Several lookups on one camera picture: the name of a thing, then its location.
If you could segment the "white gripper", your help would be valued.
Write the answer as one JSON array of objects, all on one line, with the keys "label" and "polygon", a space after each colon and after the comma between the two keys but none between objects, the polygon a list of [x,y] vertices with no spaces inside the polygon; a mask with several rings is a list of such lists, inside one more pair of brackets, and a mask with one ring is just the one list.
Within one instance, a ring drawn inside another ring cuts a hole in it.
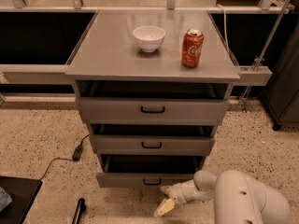
[{"label": "white gripper", "polygon": [[163,199],[161,204],[154,212],[156,217],[162,217],[170,212],[175,204],[184,204],[189,201],[207,201],[214,196],[213,183],[201,183],[189,180],[183,183],[177,183],[171,186],[160,186],[160,190],[164,194],[168,194],[171,199]]}]

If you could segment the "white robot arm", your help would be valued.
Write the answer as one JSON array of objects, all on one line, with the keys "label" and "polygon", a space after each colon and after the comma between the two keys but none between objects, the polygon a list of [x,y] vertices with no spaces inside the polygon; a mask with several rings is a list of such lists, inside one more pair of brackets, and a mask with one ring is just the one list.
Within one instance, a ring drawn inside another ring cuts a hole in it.
[{"label": "white robot arm", "polygon": [[167,195],[154,212],[161,217],[188,201],[213,200],[215,224],[288,224],[291,208],[276,189],[237,170],[198,171],[193,179],[161,186]]}]

